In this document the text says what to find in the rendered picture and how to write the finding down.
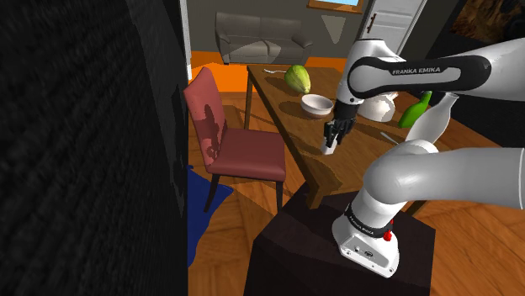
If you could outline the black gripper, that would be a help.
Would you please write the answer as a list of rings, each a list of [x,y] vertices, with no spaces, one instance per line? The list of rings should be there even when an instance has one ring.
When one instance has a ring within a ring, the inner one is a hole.
[[[342,143],[343,138],[350,133],[356,123],[355,118],[359,107],[359,104],[348,104],[340,100],[336,101],[333,109],[333,120],[324,123],[326,147],[331,147],[335,139],[339,145]]]

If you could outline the white and brown bowl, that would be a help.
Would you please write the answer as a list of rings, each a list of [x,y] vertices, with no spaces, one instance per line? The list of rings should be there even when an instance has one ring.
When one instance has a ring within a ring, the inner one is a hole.
[[[334,103],[318,94],[305,94],[301,98],[300,106],[308,117],[322,119],[330,114]]]

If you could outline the wooden dining table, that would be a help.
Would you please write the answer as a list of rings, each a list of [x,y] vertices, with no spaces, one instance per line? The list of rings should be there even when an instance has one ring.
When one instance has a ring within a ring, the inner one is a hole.
[[[393,143],[402,142],[407,129],[397,126],[403,111],[416,98],[402,92],[394,100],[395,113],[391,121],[374,122],[358,117],[351,133],[344,137],[333,154],[321,153],[323,126],[331,119],[312,119],[300,107],[301,95],[293,92],[284,81],[285,66],[275,66],[275,74],[264,71],[263,65],[247,67],[248,84],[257,89],[294,162],[310,186],[307,204],[314,209],[324,196],[358,191],[369,165],[388,151]]]

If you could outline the white round jug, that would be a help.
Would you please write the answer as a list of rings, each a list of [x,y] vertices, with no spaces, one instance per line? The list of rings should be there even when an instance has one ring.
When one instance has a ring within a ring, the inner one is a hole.
[[[358,109],[358,114],[376,122],[389,122],[395,113],[394,100],[398,95],[398,92],[389,92],[365,99]]]

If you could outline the green glass bottle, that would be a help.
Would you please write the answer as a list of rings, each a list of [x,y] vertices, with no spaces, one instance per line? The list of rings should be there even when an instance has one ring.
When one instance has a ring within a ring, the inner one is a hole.
[[[427,110],[427,106],[432,96],[432,91],[425,91],[421,99],[409,106],[400,117],[398,126],[400,128],[410,128],[416,120]]]

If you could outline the white bottle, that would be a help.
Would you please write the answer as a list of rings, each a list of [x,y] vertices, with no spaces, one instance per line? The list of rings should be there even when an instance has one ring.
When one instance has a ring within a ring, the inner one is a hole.
[[[457,101],[457,94],[446,92],[441,101],[422,114],[411,127],[406,141],[425,140],[435,143],[448,127],[451,108]]]

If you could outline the red upholstered chair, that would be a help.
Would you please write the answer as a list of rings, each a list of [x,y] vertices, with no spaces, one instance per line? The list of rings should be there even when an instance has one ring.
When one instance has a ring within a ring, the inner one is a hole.
[[[284,141],[278,133],[228,126],[212,71],[204,67],[183,90],[199,141],[205,170],[212,175],[207,212],[220,177],[240,177],[276,183],[277,209],[283,207],[286,178]]]

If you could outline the grey sofa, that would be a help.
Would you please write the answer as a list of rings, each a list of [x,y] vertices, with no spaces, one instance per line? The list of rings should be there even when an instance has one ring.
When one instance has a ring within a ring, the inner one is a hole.
[[[304,65],[313,48],[299,20],[223,12],[215,14],[215,41],[226,65]]]

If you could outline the dark robot stand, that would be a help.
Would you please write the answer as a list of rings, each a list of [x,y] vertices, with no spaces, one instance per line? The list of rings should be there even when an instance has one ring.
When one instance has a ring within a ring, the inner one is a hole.
[[[252,244],[243,296],[430,296],[435,230],[399,212],[393,232],[400,249],[395,274],[384,278],[343,257],[331,227],[354,193],[305,203],[303,184]]]

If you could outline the white panel door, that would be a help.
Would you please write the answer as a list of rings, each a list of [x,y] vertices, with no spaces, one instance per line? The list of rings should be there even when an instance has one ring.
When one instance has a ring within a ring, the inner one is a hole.
[[[360,39],[382,39],[398,56],[427,0],[370,0]]]

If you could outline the wood framed window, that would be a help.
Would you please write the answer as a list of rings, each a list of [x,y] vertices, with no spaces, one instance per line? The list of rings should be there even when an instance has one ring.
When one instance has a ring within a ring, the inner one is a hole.
[[[307,8],[341,13],[363,13],[364,0],[308,0]]]

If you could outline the dark framed wall picture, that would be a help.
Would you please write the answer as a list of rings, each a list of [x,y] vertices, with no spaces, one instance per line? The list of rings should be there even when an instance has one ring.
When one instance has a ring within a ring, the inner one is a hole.
[[[522,0],[466,0],[450,32],[488,44],[503,41],[508,23],[522,5]]]

